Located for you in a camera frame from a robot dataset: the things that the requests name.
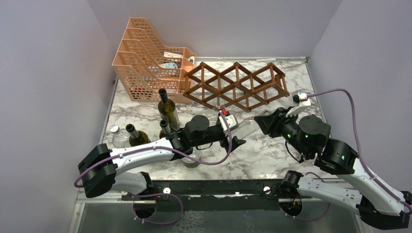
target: wine bottle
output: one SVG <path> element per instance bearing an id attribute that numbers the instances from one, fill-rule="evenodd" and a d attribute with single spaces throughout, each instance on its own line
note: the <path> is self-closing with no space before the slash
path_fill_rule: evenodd
<path id="1" fill-rule="evenodd" d="M 132 124 L 126 125 L 126 131 L 130 134 L 129 144 L 132 147 L 150 143 L 150 139 L 147 136 L 147 134 L 143 131 L 137 131 L 134 125 Z"/>
<path id="2" fill-rule="evenodd" d="M 159 102 L 157 109 L 159 110 L 160 117 L 167 120 L 170 127 L 178 130 L 180 128 L 180 121 L 179 116 L 177 115 L 176 105 L 167 97 L 166 89 L 160 89 L 159 95 L 161 101 Z"/>
<path id="3" fill-rule="evenodd" d="M 167 120 L 160 121 L 160 127 L 162 128 L 159 133 L 159 138 L 164 138 L 166 135 L 175 132 L 176 130 L 173 127 L 170 127 L 167 123 Z"/>
<path id="4" fill-rule="evenodd" d="M 190 154 L 189 156 L 201 161 L 202 160 L 202 151 L 197 150 L 196 148 L 193 148 L 193 153 Z M 193 161 L 193 160 L 191 160 L 190 158 L 187 158 L 187 157 L 184 157 L 182 159 L 182 163 L 187 168 L 195 168 L 200 164 L 200 163 L 195 162 L 195 161 Z"/>

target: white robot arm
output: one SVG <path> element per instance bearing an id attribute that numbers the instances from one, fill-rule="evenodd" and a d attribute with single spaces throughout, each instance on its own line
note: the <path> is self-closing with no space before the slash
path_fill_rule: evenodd
<path id="1" fill-rule="evenodd" d="M 410 211 L 405 213 L 404 208 L 410 208 L 411 193 L 395 190 L 363 166 L 358 153 L 348 144 L 329 138 L 331 126 L 315 115 L 305 116 L 297 124 L 298 114 L 310 107 L 310 100 L 304 93 L 293 99 L 299 106 L 278 108 L 270 116 L 255 117 L 262 132 L 270 137 L 284 137 L 302 158 L 316 158 L 315 166 L 347 181 L 355 190 L 322 183 L 296 171 L 287 173 L 281 188 L 291 197 L 310 196 L 345 207 L 375 228 L 407 228 Z"/>
<path id="2" fill-rule="evenodd" d="M 205 116 L 197 115 L 184 128 L 149 144 L 110 150 L 106 144 L 97 145 L 79 163 L 81 175 L 74 185 L 83 187 L 88 198 L 100 196 L 110 190 L 144 194 L 150 183 L 149 175 L 144 172 L 131 174 L 128 170 L 181 159 L 182 154 L 192 154 L 194 147 L 213 142 L 220 142 L 226 151 L 233 151 L 246 142 L 236 137 L 231 138 L 228 128 L 234 130 L 238 126 L 236 118 L 222 109 L 214 126 L 209 126 L 209 120 Z"/>

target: gray wall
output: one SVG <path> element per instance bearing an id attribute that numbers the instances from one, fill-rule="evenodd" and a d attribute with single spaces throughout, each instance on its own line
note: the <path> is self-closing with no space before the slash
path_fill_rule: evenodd
<path id="1" fill-rule="evenodd" d="M 112 59 L 86 0 L 0 1 L 0 232 L 67 232 Z"/>
<path id="2" fill-rule="evenodd" d="M 410 0 L 343 0 L 309 60 L 317 91 L 343 87 L 353 95 L 369 167 L 396 189 L 409 191 L 411 12 Z M 346 95 L 328 94 L 320 102 L 332 135 L 355 147 Z"/>
<path id="3" fill-rule="evenodd" d="M 310 56 L 341 0 L 88 0 L 117 50 L 129 17 L 198 56 Z"/>

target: label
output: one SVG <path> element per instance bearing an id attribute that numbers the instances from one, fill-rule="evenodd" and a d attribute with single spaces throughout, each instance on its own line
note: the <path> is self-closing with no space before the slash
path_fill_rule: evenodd
<path id="1" fill-rule="evenodd" d="M 163 54 L 165 57 L 177 57 L 177 58 L 183 58 L 183 55 L 177 54 L 177 53 L 172 53 L 172 52 L 165 52 Z"/>
<path id="2" fill-rule="evenodd" d="M 159 64 L 160 67 L 162 68 L 172 68 L 172 69 L 177 69 L 177 64 L 174 62 L 169 62 L 169 63 L 164 63 L 164 64 Z"/>

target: marble countertop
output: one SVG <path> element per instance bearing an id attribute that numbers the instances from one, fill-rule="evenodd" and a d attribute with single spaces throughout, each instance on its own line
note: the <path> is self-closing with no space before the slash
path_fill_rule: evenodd
<path id="1" fill-rule="evenodd" d="M 223 71 L 233 65 L 233 62 L 230 61 L 211 61 L 206 63 L 219 71 Z M 303 61 L 273 63 L 286 74 L 286 83 L 291 94 L 298 91 L 313 93 L 308 70 Z M 253 72 L 266 66 L 267 62 L 250 61 L 240 62 L 240 64 Z M 311 101 L 312 107 L 302 113 L 300 117 L 315 114 L 322 118 L 316 99 L 311 99 Z M 217 112 L 198 103 L 177 104 L 176 106 L 181 127 L 195 115 L 206 116 L 210 120 L 210 125 L 216 122 Z M 249 113 L 234 106 L 229 107 L 228 110 L 241 122 L 245 118 L 259 115 L 264 110 L 273 112 L 278 107 L 287 108 L 289 106 L 293 106 L 291 96 L 275 100 L 269 105 L 263 105 Z M 123 85 L 119 82 L 103 142 L 109 148 L 112 148 L 112 135 L 109 131 L 110 125 L 117 124 L 124 128 L 129 123 L 134 124 L 138 130 L 144 131 L 151 141 L 156 141 L 160 131 L 159 120 L 160 115 L 157 110 L 157 103 L 132 102 L 127 96 Z M 246 144 L 232 152 L 229 158 L 220 165 L 199 165 L 196 168 L 187 168 L 182 164 L 181 160 L 176 160 L 141 166 L 130 170 L 130 172 L 148 172 L 153 180 L 283 179 L 288 170 L 297 170 L 302 173 L 312 171 L 321 177 L 333 177 L 313 166 L 313 161 L 297 163 L 288 155 L 283 138 L 270 138 L 261 132 L 255 132 L 245 138 L 245 140 L 247 140 Z M 216 162 L 225 155 L 226 152 L 219 146 L 219 143 L 214 143 L 211 148 L 202 151 L 202 160 Z"/>

